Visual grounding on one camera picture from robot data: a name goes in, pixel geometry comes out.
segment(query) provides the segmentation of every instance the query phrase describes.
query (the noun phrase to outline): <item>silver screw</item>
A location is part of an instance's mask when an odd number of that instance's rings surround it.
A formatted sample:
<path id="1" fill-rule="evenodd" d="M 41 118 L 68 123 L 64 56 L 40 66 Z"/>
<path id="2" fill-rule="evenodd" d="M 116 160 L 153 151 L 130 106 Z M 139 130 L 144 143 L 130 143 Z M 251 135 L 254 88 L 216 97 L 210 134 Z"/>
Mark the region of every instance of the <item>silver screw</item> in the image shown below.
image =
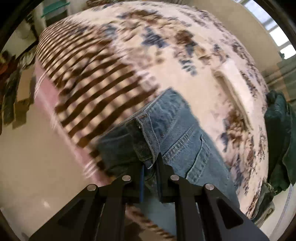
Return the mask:
<path id="1" fill-rule="evenodd" d="M 94 190 L 96 190 L 96 185 L 94 185 L 94 184 L 88 185 L 88 186 L 87 186 L 87 190 L 89 190 L 89 191 L 94 191 Z"/>
<path id="2" fill-rule="evenodd" d="M 180 179 L 180 177 L 178 175 L 171 175 L 170 178 L 173 180 L 173 181 L 178 181 Z"/>
<path id="3" fill-rule="evenodd" d="M 207 190 L 213 190 L 215 187 L 214 187 L 214 185 L 212 184 L 212 183 L 207 183 L 206 185 L 205 185 L 205 188 L 207 189 Z"/>
<path id="4" fill-rule="evenodd" d="M 124 180 L 125 182 L 130 181 L 131 180 L 131 176 L 125 175 L 125 176 L 122 177 L 122 180 Z"/>

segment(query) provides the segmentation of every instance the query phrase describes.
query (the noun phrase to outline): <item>bedspread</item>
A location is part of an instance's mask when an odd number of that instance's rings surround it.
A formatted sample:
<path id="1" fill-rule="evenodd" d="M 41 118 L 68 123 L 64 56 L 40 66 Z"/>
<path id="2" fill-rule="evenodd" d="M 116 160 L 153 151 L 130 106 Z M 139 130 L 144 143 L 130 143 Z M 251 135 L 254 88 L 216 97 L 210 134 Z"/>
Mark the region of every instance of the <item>bedspread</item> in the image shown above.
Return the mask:
<path id="1" fill-rule="evenodd" d="M 240 208 L 251 217 L 268 171 L 268 88 L 245 47 L 213 15 L 163 2 L 93 7 L 45 29 L 36 57 L 44 69 L 36 93 L 48 77 L 59 91 L 53 115 L 101 170 L 99 137 L 173 87 L 230 166 Z M 228 59 L 252 96 L 248 121 L 215 74 Z"/>

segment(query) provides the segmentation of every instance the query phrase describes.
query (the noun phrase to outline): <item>blue denim jeans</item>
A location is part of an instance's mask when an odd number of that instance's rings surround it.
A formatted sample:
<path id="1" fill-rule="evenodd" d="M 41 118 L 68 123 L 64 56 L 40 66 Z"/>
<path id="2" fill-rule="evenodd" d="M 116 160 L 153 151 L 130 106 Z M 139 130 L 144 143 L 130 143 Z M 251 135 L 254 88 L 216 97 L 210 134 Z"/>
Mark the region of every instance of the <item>blue denim jeans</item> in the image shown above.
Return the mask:
<path id="1" fill-rule="evenodd" d="M 161 204 L 155 195 L 156 178 L 152 166 L 159 153 L 175 174 L 200 186 L 212 183 L 239 207 L 230 172 L 222 157 L 192 115 L 188 103 L 171 88 L 106 133 L 98 141 L 97 148 L 107 171 L 116 176 L 124 174 L 133 162 L 145 164 L 145 185 L 150 193 L 146 191 L 148 199 L 138 207 L 172 234 L 176 233 L 174 204 Z"/>

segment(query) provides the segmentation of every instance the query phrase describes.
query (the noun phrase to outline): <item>teal object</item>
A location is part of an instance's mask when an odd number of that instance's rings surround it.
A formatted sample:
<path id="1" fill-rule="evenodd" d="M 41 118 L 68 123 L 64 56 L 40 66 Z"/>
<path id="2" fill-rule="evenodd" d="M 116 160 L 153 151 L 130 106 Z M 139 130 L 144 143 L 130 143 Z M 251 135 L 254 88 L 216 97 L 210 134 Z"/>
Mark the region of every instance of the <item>teal object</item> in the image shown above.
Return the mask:
<path id="1" fill-rule="evenodd" d="M 50 12 L 54 12 L 55 10 L 58 10 L 59 8 L 67 6 L 69 4 L 70 3 L 66 2 L 66 0 L 60 0 L 55 3 L 52 3 L 43 9 L 43 15 L 41 17 L 44 17 L 46 14 L 49 14 Z"/>

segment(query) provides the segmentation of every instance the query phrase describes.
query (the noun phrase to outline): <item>floor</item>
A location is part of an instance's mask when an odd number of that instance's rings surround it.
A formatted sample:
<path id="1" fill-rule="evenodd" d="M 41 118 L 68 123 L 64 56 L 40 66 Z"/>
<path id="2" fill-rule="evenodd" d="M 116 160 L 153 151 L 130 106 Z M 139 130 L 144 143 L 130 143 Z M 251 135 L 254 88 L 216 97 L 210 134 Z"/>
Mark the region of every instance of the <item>floor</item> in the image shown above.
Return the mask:
<path id="1" fill-rule="evenodd" d="M 4 128 L 0 153 L 0 208 L 19 237 L 31 236 L 89 184 L 34 105 L 24 126 Z"/>

